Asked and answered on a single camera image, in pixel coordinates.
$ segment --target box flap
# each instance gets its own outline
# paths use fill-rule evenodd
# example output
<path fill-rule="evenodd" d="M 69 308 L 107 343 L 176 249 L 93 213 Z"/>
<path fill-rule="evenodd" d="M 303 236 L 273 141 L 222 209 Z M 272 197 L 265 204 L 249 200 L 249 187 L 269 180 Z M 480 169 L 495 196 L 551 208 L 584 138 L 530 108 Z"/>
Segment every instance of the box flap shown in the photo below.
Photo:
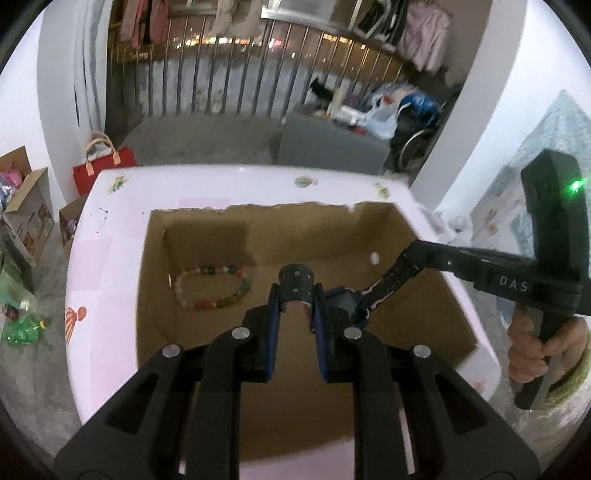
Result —
<path fill-rule="evenodd" d="M 37 183 L 37 180 L 39 180 L 46 171 L 47 168 L 40 168 L 39 170 L 32 171 L 24 180 L 24 182 L 22 182 L 21 188 L 17 190 L 17 192 L 14 194 L 14 197 L 12 197 L 10 202 L 8 202 L 4 213 L 16 212 L 24 202 L 28 193 Z"/>
<path fill-rule="evenodd" d="M 0 171 L 5 171 L 10 167 L 21 172 L 22 178 L 31 173 L 31 165 L 25 147 L 17 148 L 0 157 Z"/>

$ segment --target pink clothing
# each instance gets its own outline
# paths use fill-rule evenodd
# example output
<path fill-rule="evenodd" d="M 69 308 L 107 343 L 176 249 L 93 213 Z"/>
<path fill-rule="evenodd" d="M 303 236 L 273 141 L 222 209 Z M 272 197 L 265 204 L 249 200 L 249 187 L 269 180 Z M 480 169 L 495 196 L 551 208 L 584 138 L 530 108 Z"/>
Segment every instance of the pink clothing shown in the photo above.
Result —
<path fill-rule="evenodd" d="M 152 43 L 166 41 L 168 37 L 167 20 L 168 0 L 152 0 L 152 14 L 150 15 L 150 40 Z"/>
<path fill-rule="evenodd" d="M 139 21 L 142 12 L 152 2 L 150 13 L 150 41 L 161 43 L 166 40 L 166 20 L 168 18 L 168 0 L 129 0 L 125 6 L 119 41 L 130 41 L 133 48 L 139 48 Z"/>
<path fill-rule="evenodd" d="M 397 52 L 412 61 L 419 72 L 435 73 L 443 63 L 451 24 L 448 14 L 436 5 L 411 3 Z"/>

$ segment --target red paper bag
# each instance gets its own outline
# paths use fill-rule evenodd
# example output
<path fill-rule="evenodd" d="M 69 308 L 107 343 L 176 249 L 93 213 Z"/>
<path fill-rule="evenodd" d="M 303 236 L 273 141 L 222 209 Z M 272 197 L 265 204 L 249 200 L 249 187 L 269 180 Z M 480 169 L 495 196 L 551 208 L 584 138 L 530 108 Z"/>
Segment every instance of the red paper bag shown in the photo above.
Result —
<path fill-rule="evenodd" d="M 88 143 L 86 154 L 88 155 L 90 148 L 97 143 L 105 143 L 110 146 L 111 153 L 74 167 L 74 181 L 80 195 L 86 195 L 90 192 L 101 171 L 109 168 L 135 167 L 133 150 L 129 147 L 123 147 L 117 151 L 109 137 L 102 132 L 96 132 L 96 134 L 100 136 Z"/>

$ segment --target bead bracelet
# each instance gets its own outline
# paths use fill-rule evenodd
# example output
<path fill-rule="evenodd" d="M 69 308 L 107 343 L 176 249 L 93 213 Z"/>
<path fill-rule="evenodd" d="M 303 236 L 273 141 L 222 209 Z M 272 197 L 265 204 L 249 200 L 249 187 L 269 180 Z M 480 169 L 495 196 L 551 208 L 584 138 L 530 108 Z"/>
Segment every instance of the bead bracelet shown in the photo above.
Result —
<path fill-rule="evenodd" d="M 215 274 L 230 274 L 236 275 L 237 277 L 242 279 L 242 284 L 240 288 L 236 290 L 230 296 L 222 298 L 220 300 L 196 300 L 194 303 L 189 302 L 187 299 L 183 297 L 183 280 L 185 277 L 190 275 L 215 275 Z M 233 305 L 238 302 L 244 295 L 247 294 L 248 290 L 251 288 L 251 281 L 250 279 L 243 273 L 241 268 L 236 267 L 197 267 L 193 270 L 183 270 L 181 274 L 176 278 L 174 282 L 174 292 L 176 294 L 177 300 L 180 304 L 189 309 L 195 310 L 212 310 L 212 309 L 219 309 L 222 307 L 227 307 L 229 305 Z"/>

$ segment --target human hand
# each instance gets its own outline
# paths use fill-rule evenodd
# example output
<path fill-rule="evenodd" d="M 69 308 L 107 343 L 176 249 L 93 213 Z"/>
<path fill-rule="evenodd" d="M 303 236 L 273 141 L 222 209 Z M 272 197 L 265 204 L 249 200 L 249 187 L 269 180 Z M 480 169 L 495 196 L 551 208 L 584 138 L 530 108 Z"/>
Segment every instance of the human hand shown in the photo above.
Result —
<path fill-rule="evenodd" d="M 545 356 L 562 353 L 560 366 L 553 379 L 553 382 L 557 382 L 579 363 L 587 345 L 587 323 L 581 317 L 573 317 L 546 343 L 532 337 L 533 330 L 534 322 L 527 315 L 527 309 L 521 305 L 515 306 L 507 332 L 513 342 L 508 352 L 509 376 L 517 383 L 531 382 L 548 371 Z"/>

